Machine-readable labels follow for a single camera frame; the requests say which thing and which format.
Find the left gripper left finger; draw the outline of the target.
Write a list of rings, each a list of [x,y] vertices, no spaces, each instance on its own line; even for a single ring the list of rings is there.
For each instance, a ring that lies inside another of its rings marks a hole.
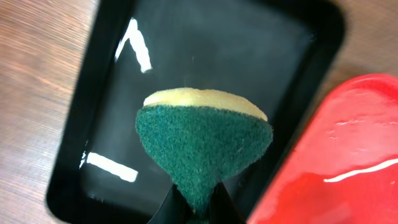
[[[173,184],[162,205],[147,224],[186,224],[192,216],[192,209]]]

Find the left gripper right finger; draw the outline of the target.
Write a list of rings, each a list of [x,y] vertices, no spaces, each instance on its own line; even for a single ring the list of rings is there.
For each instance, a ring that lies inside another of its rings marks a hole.
[[[236,210],[223,183],[214,188],[209,202],[209,224],[246,224]]]

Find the yellow green sponge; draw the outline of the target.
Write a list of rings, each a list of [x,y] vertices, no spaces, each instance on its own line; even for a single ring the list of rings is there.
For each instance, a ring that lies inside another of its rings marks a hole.
[[[273,140],[267,116],[249,100],[195,88],[148,96],[136,131],[198,218],[204,218],[216,185],[260,159]]]

